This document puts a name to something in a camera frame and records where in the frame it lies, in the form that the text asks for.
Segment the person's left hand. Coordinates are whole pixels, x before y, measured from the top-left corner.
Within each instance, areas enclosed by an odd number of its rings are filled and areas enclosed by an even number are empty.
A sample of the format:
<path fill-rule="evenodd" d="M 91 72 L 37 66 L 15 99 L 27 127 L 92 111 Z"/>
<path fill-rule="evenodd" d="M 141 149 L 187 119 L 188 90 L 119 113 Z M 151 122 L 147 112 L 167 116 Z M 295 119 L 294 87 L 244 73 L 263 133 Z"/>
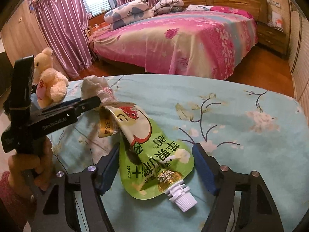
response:
<path fill-rule="evenodd" d="M 53 174 L 52 144 L 49 138 L 45 138 L 42 145 L 43 155 L 15 154 L 8 158 L 9 186 L 22 198 L 30 199 L 32 190 L 25 180 L 27 172 L 34 178 L 33 184 L 45 191 Z"/>

